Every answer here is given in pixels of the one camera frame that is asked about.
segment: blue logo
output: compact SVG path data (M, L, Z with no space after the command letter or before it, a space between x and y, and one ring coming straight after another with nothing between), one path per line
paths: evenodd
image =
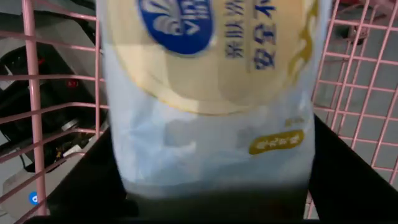
M213 35L211 0L137 0L152 38L183 55L205 50Z
M37 201L37 192L31 192L29 194L29 202L32 205L38 205L39 204L39 202Z

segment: white bag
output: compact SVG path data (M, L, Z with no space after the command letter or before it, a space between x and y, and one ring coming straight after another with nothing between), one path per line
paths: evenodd
M230 192L255 191L266 217L303 208L330 1L97 4L114 153L142 214L202 217Z

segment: pink metal grid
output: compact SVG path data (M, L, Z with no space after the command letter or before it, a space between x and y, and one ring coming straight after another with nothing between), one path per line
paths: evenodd
M330 116L332 117L331 120L331 125L330 128L334 131L336 131L338 134L341 132L341 129L344 125L345 122L345 118L346 115L354 115L357 116L359 118L358 120L358 125L355 128L355 132L354 132L354 136L351 137L346 137L346 136L341 136L341 139L346 139L346 140L351 140L351 148L355 149L355 145L357 142L367 142L367 143L373 143L376 144L376 150L372 156L372 160L371 160L371 166L374 169L379 169L379 170L387 170L387 171L391 171L392 175L391 178L389 179L389 183L393 184L396 174L397 174L397 169L398 169L398 159L396 160L395 166L393 169L389 169L389 168L385 168L385 167L376 167L375 163L376 163L376 159L377 159L377 155L379 154L379 150L381 145L388 145L388 146L394 146L394 147L398 147L398 144L396 143L389 143L389 142L383 142L383 137L386 133L386 129L387 129L387 125L389 124L390 121L398 121L398 118L392 118L392 112L394 109L394 105L396 104L397 101L397 97L398 97L398 87L395 90L391 90L388 88L378 88L374 86L375 83L375 79L376 79L376 75L379 71L379 66L380 64L389 64L389 65L398 65L398 62L395 61L390 61L390 60L383 60L382 56L384 53L384 50L386 48L387 45L387 41L389 38L389 34L391 31L398 31L398 27L393 27L393 23L394 23L394 19L397 17L397 10L398 10L398 3L396 0L361 0L360 2L362 2L362 4L354 4L352 6L349 6L343 10L339 10L339 6L340 6L340 0L336 0L334 2L334 7L332 10L332 14L331 14L331 19L330 19L330 25L328 28L328 33L327 33L327 37L326 37L326 42L325 42L325 48L323 49L323 54L322 54L322 59L320 62L320 68L318 71L318 78L317 78L317 82L315 85L315 89L313 92L313 96L312 96L312 100L315 100L315 97L317 95L317 91L319 88L319 85L321 83L327 83L327 84L331 84L334 85L335 90L333 93L333 98L332 101L330 103L330 106L328 108L325 107L319 107L319 106L314 106L315 109L318 110L323 110L327 112L327 116L326 116L326 123L328 123ZM358 6L363 5L363 11L361 13L361 18L359 21L345 21L345 20L341 20L341 19L337 19L336 16L339 13L345 12L345 11L349 11L352 10L354 8L357 8ZM371 17L370 19L366 19L366 13L368 11L369 6L371 6L374 10L371 13ZM388 26L381 26L381 25L376 25L373 24L373 22L375 22L375 20L377 19L376 17L376 12L382 12L385 13L386 15L383 15L382 17L389 17L389 22L388 22ZM328 51L328 47L331 44L331 35L332 35L332 31L333 28L336 25L340 25L340 26L355 26L357 29L357 32L355 32L355 36L354 36L354 40L352 39L347 39L347 46L346 46L346 50L345 50L345 54L340 54L340 53L334 53L334 52L329 52ZM369 34L369 29L380 29L380 30L386 30L386 34L384 36L384 39L382 41L382 46L380 49L380 52L378 53L378 57L377 58L369 58L369 57L364 57L364 52L366 49L366 45L368 44L368 34ZM361 48L361 51L359 53L359 55L355 55L356 53L356 48L358 46L358 41L359 38L364 35L364 40L363 40L363 47ZM325 58L326 56L332 56L335 58L340 58L341 60L338 60L338 62L342 62L341 64L341 69L340 69L340 73L338 76L337 81L332 82L332 81L328 81L328 80L322 80L321 79L321 74L322 74L322 69L324 64L326 63L335 63L335 61L326 61ZM353 77L353 81L352 83L348 83L348 77L349 77L349 73L351 70L351 66L353 65L353 61L357 60L357 64L354 70L354 77ZM371 81L369 86L364 86L364 85L357 85L355 84L357 81L357 77L358 77L358 73L359 73L359 68L361 66L361 62L362 61L366 61L366 62L375 62L376 66L373 70L373 74L371 76ZM349 93L348 93L348 97L347 97L347 103L345 104L344 110L340 110L341 105L342 105L342 101L343 101L343 95L344 92L346 90L346 87L349 88ZM357 89L364 89L366 90L366 96L365 96L365 100L364 100L364 104L362 106L361 112L360 113L354 113L354 112L350 112L348 111L348 108L350 106L350 102L351 102L351 97L353 94L353 90L357 88ZM366 108L368 107L368 103L369 103L369 98L371 96L371 92L372 91L383 91L383 92L388 92L388 93L394 93L394 96L392 97L392 101L391 104L389 106L388 112L387 112L387 116L377 116L377 115L371 115L371 114L366 114ZM342 118L340 120L340 125L336 125L337 122L337 117L339 115L342 115ZM368 140L368 139L360 139L358 137L359 131L361 129L361 125L363 123L363 119L364 118L376 118L376 119L382 119L384 120L384 124L382 127L382 131L381 134L378 138L377 141L372 141L372 140ZM308 209L308 214L307 214L307 218L311 218L312 217L312 213L313 213L313 209L314 209L314 203L312 201L312 199L310 199L309 201L309 209Z
M15 120L22 119L22 118L28 118L30 116L32 117L34 144L31 146L28 146L20 151L13 152L8 155L0 157L0 163L3 163L5 161L12 159L16 156L19 156L23 153L34 150L35 175L33 177L25 180L23 183L18 185L16 188L12 189L10 192L8 192L0 197L0 203L2 203L3 201L7 200L10 196L12 196L16 192L20 191L22 188L24 188L25 186L27 186L28 184L30 184L31 182L36 180L37 197L38 197L39 204L37 206L35 206L33 209L29 210L25 215L20 217L20 219L18 219L18 221L16 221L16 223L22 223L24 220L29 218L36 211L37 211L38 215L46 215L47 214L44 174L47 171L53 169L54 167L57 167L59 164L63 163L65 160L67 160L73 156L83 154L83 153L72 153L72 154L68 155L67 157L64 157L63 159L57 161L56 163L54 163L51 166L44 169L43 145L50 141L53 141L57 138L60 138L64 135L73 133L73 132L93 133L96 135L96 137L99 137L99 135L102 133L102 131L100 130L100 108L102 108L102 109L109 108L107 105L100 105L99 85L100 85L100 82L104 82L104 79L100 78L100 32L99 32L100 23L98 22L96 17L77 14L74 12L69 12L65 9L62 9L61 7L59 7L57 5L51 4L44 0L35 0L35 1L37 3L46 5L48 8L56 10L61 14L65 14L65 15L80 18L80 19L86 19L89 21L95 21L96 22L96 39L95 39L95 47L92 48L92 47L84 47L84 46L78 46L78 45L69 45L66 43L61 43L61 42L57 42L57 41L53 41L53 40L44 40L44 39L37 38L35 36L35 20L34 20L33 0L22 0L22 13L23 13L24 30L25 30L24 34L18 34L18 33L6 32L6 31L0 30L0 36L13 37L13 38L19 38L19 39L25 40L26 51L27 51L27 61L28 61L28 72L29 72L29 76L13 75L11 77L8 77L8 76L0 77L0 81L3 81L3 80L29 80L29 86L30 86L30 102L31 102L30 108L31 108L31 111L22 113L22 114L8 116L5 118L0 118L0 124L3 124L6 122L15 121ZM63 75L63 74L46 75L46 76L39 75L38 64L37 64L36 42L58 45L58 46L62 46L62 47L68 47L70 49L75 49L75 50L85 50L85 51L94 52L94 54L95 54L95 77L92 78L92 77L85 77L82 75ZM51 106L49 108L44 108L44 109L40 108L39 80L55 79L55 78L75 78L75 79L80 79L80 80L94 81L95 82L95 104L73 102L73 103L65 103L65 104L57 105L57 106ZM59 110L59 109L69 107L69 106L83 106L83 107L95 108L95 116L96 116L95 129L91 130L91 129L75 128L75 129L71 129L71 130L65 131L63 133L60 133L60 134L56 134L47 139L43 139L41 114L49 112L49 111Z
M25 32L24 34L18 34L18 33L13 33L13 32L6 32L6 31L1 31L0 30L0 36L3 37L13 37L13 38L18 38L18 39L24 39L26 42L26 47L27 47L27 59L28 59L28 66L29 66L29 76L26 75L14 75L14 76L1 76L0 77L0 81L3 80L29 80L29 85L30 85L30 98L31 98L31 111L30 112L26 112L26 113L22 113L22 114L15 114L12 116L8 116L5 118L0 118L0 124L6 123L6 122L11 122L11 121L15 121L18 119L22 119L22 118L28 118L28 117L32 117L32 124L33 124L33 134L34 134L34 144L31 146L28 146L20 151L17 152L12 152L8 155L2 156L0 157L0 163L3 163L9 159L12 159L16 156L19 156L23 153L26 153L28 151L34 150L34 154L35 154L35 161L38 161L35 163L35 175L27 180L25 180L23 183L21 183L21 185L17 186L16 188L14 188L13 190L11 190L10 192L6 193L5 195L0 197L0 203L2 203L3 201L7 200L10 196L12 196L14 193L20 191L21 189L23 189L25 186L27 186L28 184L30 184L31 182L36 180L37 183L37 194L38 194L38 200L39 200L39 204L37 206L35 206L32 210L28 211L25 215L23 215L20 219L18 219L18 221L16 223L22 223L24 220L26 220L28 217L30 217L33 213L35 213L37 211L37 213L39 215L46 215L47 210L46 210L46 204L45 204L45 182L44 182L44 174L46 173L46 171L53 169L54 167L56 167L57 165L59 165L60 163L62 163L63 161L73 157L73 156L77 156L77 155L82 155L82 153L73 153L68 155L67 157L63 158L62 160L56 162L55 164L51 165L50 167L44 169L44 163L43 163L43 145L53 141L54 139L60 138L64 135L73 133L73 132L82 132L82 133L93 133L96 134L96 137L98 137L102 131L100 130L100 109L109 109L109 106L107 105L100 105L100 89L99 89L99 85L100 82L104 82L103 78L100 78L100 72L99 72L99 68L100 68L100 27L99 27L99 22L96 19L96 17L93 16L87 16L87 15L82 15L82 14L77 14L74 12L69 12L57 5L51 4L45 0L21 0L22 1L22 11L24 14L24 29ZM53 10L58 11L61 14L65 14L71 17L76 17L76 18L80 18L80 19L86 19L89 21L95 21L96 22L96 40L95 40L95 47L84 47L84 46L78 46L78 45L69 45L66 43L61 43L61 42L57 42L54 40L45 40L45 39L40 39L37 38L35 36L35 22L34 22L34 14L33 14L33 1L46 5L48 8L51 8ZM362 2L361 4L355 4L352 6L349 6L347 8L344 8L341 11L338 11L339 9L339 3L340 0L336 0L334 3L334 7L332 10L332 15L331 15L331 19L330 19L330 26L328 28L328 34L327 34L327 38L326 38L326 42L325 42L325 48L323 50L323 54L322 54L322 59L320 62L320 69L319 69L319 73L318 73L318 78L317 78L317 82L315 85L315 89L313 92L313 97L312 99L314 100L316 95L317 95L317 91L319 88L319 85L321 83L327 83L327 84L331 84L335 86L335 90L333 93L333 99L332 102L330 103L329 107L320 107L320 106L314 106L314 108L316 110L323 110L326 111L328 113L328 116L326 117L326 122L329 121L329 119L331 118L331 128L333 130L335 130L336 127L338 127L338 129L336 130L337 133L341 132L341 129L344 125L345 122L345 117L347 115L353 115L353 116L357 116L359 117L359 121L358 121L358 126L355 129L355 133L354 136L351 137L347 137L347 136L340 136L341 139L347 139L347 140L352 140L351 143L351 147L354 148L357 142L367 142L367 143L373 143L376 144L376 150L375 153L373 155L372 161L371 161L371 165L372 167L374 167L375 169L379 169L379 170L388 170L392 172L391 178L389 180L390 184L393 183L395 177L396 177L396 173L397 173L397 169L398 169L398 160L396 160L395 166L393 169L389 169L389 168L385 168L385 167L376 167L375 163L376 163L376 159L377 159L377 155L379 153L380 147L381 145L387 145L387 146L394 146L394 147L398 147L398 144L396 143L391 143L391 142L383 142L383 136L386 133L386 129L387 129L387 125L390 121L398 121L398 118L392 118L391 114L392 111L394 109L394 105L396 103L397 97L398 97L398 88L396 88L395 90L391 90L391 89L387 89L387 88L379 88L374 86L374 81L375 81L375 77L377 75L377 72L379 70L379 66L380 64L389 64L389 65L398 65L398 62L395 61L390 61L390 60L383 60L382 59L382 55L384 52L384 49L386 47L387 44L387 40L389 37L389 34L391 31L398 31L398 27L393 27L393 22L394 22L394 18L397 15L397 8L398 8L398 4L393 4L394 2L396 2L396 0L388 0L390 2L390 4L385 4L386 1L385 0L360 0L360 2ZM342 20L342 19L337 19L336 15L338 13L342 13L342 12L346 12L346 11L350 11L360 5L364 6L362 15L360 20L358 21L348 21L348 20ZM366 19L366 13L368 10L368 6L372 6L375 10L373 10L373 12L371 13L371 18L369 20ZM389 19L389 23L388 26L382 26L382 25L377 25L374 24L374 21L377 19L376 17L376 9L378 8L382 8L383 13L388 13L387 17L390 17ZM334 26L351 26L351 27L357 27L357 30L359 30L359 32L355 33L355 37L354 39L348 39L345 40L348 42L345 54L339 54L339 53L334 53L334 52L328 52L328 46L329 44L331 44L331 33L333 31ZM369 57L364 57L364 51L365 51L365 46L366 44L368 44L368 39L366 38L368 35L368 32L370 29L379 29L379 30L386 30L386 34L382 43L382 47L380 50L380 53L378 55L378 58L369 58ZM357 48L357 43L359 41L360 38L362 38L363 36L365 36L364 38L364 47L361 49L359 55L355 55L355 50ZM95 54L95 77L86 77L83 75L63 75L63 74L56 74L56 75L39 75L38 74L38 65L37 65L37 52L36 52L36 42L41 42L41 43L45 43L45 44L52 44L52 45L58 45L58 46L62 46L62 47L68 47L70 49L76 49L76 50L84 50L84 51L90 51L93 52ZM342 66L341 66L341 70L338 76L337 81L329 81L329 80L322 80L321 79L321 74L322 74L322 68L324 66L324 64L326 63L334 63L334 61L327 61L325 60L326 56L332 56L332 57L336 57L336 58L340 58L341 60L339 60L338 62L342 62ZM353 66L353 61L357 60L358 63L355 66L355 70L354 70L354 78L353 78L353 82L352 83L348 83L348 74L349 71L351 69L351 67ZM375 62L376 66L375 69L373 71L373 75L371 78L371 82L369 86L366 85L358 85L356 84L356 79L359 73L359 68L361 66L361 62ZM57 105L57 106L51 106L49 108L40 108L40 91L39 91L39 80L41 79L56 79L56 78L75 78L75 79L79 79L79 80L91 80L95 82L95 103L79 103L79 102L74 102L74 103L65 103L62 105ZM345 105L345 108L343 110L340 110L340 106L341 103L343 101L343 93L345 91L345 88L348 87L349 88L349 93L348 93L348 101L347 104ZM353 94L353 90L355 89L362 89L362 90L366 90L366 98L365 98L365 102L363 105L363 108L361 110L360 113L355 113L355 112L351 112L348 111L349 108L349 103L351 101L351 95ZM378 116L378 115L371 115L371 114L366 114L365 110L366 107L368 106L368 101L369 101L369 97L372 91L383 91L383 92L387 92L387 93L394 93L394 97L391 101L391 105L389 107L388 110L388 114L387 116ZM47 139L43 139L42 138L42 128L41 128L41 114L49 112L49 111L54 111L54 110L59 110L65 107L69 107L69 106L82 106L82 107L91 107L91 108L95 108L95 115L96 115L96 123L95 123L95 129L81 129L81 128L75 128L75 129L71 129L68 131L65 131L63 133L60 134L56 134L52 137L49 137ZM336 125L337 123L337 116L341 114L343 117L340 121L340 125ZM363 118L375 118L375 119L381 119L384 120L384 125L382 127L382 132L381 135L379 136L379 139L377 141L373 141L373 140L369 140L369 139L361 139L358 137L358 133L359 130L361 129L361 124L363 122ZM308 216L307 218L310 218L312 216L313 213L313 209L314 209L314 204L313 202L310 200L309 201L309 211L308 211Z

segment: blue circle icon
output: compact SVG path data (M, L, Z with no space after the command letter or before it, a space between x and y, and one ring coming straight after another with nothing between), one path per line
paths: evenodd
M38 199L37 199L37 192L31 192L29 194L29 202L32 205L38 205L39 204Z

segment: red light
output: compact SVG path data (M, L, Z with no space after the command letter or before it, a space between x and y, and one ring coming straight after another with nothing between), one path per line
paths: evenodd
M42 65L44 62L45 62L45 60L42 58L42 59L39 59L39 61L37 62L37 64L38 64L38 65Z
M68 88L76 88L78 85L79 85L79 81L78 80L69 79L67 81L67 87Z

